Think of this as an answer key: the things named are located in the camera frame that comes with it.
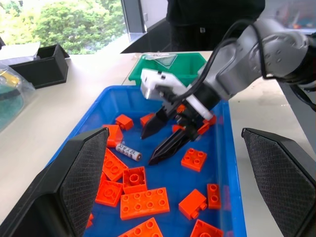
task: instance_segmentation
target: blue plastic bin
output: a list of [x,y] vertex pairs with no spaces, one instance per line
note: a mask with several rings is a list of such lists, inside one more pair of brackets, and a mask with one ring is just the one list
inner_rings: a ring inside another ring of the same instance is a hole
[[[148,189],[167,188],[170,212],[154,215],[163,236],[190,236],[196,221],[189,221],[179,211],[178,204],[193,189],[198,189],[207,196],[206,184],[215,183],[220,185],[222,208],[201,211],[198,219],[222,229],[225,237],[245,237],[245,222],[228,103],[222,102],[213,109],[218,121],[200,140],[188,143],[172,158],[158,165],[148,166],[147,163],[154,148],[164,138],[171,135],[171,125],[174,122],[170,121],[170,124],[158,134],[142,141],[140,139],[142,126],[139,119],[148,113],[156,112],[160,107],[161,102],[145,100],[138,86],[109,87],[101,93],[67,139],[104,124],[113,124],[115,118],[121,114],[129,116],[135,125],[131,130],[123,132],[124,142],[127,146],[140,151],[143,158],[140,162],[135,162],[116,151],[114,153],[128,167],[145,166]],[[181,159],[188,148],[207,153],[206,162],[200,173],[181,165]],[[85,231],[84,236],[117,237],[153,217],[122,221],[119,210],[120,203],[116,208],[95,204],[92,210],[93,225]]]

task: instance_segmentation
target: person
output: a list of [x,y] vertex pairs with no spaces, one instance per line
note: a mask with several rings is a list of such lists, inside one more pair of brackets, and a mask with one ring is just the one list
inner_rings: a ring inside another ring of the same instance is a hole
[[[172,51],[209,51],[239,19],[255,21],[265,0],[168,0]],[[238,28],[232,37],[239,37]]]

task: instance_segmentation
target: battery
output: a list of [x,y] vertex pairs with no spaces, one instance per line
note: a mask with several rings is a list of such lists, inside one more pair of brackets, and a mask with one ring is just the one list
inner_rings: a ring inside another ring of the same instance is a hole
[[142,158],[142,154],[119,143],[117,144],[117,146],[115,147],[115,150],[117,150],[119,153],[135,160],[135,161],[139,161]]

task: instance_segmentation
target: mesh fabric pad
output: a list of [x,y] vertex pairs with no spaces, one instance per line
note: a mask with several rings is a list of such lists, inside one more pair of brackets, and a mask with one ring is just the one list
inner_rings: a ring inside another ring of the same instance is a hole
[[61,196],[76,236],[83,236],[99,188],[107,131],[89,139],[61,185]]
[[315,202],[315,189],[277,142],[245,131],[259,191],[285,237],[293,237]]

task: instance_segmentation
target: clear plastic bag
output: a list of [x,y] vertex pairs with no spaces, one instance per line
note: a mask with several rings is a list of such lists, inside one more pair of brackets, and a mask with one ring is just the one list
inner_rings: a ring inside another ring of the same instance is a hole
[[0,63],[0,132],[29,104],[34,93],[31,83]]

